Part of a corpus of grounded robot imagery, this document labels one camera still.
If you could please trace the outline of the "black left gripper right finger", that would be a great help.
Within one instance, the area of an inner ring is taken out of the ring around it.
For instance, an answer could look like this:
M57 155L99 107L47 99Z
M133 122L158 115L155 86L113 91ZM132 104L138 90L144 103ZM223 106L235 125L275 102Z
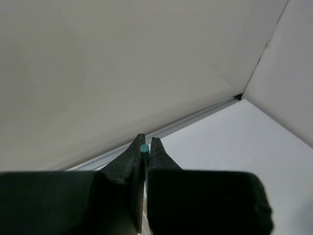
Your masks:
M147 212L154 235L269 235L272 209L250 172L184 170L153 138Z

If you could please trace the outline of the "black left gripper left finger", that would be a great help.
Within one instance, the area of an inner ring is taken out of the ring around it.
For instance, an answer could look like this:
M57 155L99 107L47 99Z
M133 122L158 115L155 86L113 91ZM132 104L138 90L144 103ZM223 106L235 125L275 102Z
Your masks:
M141 232L144 167L139 134L98 171L0 174L3 235L135 235Z

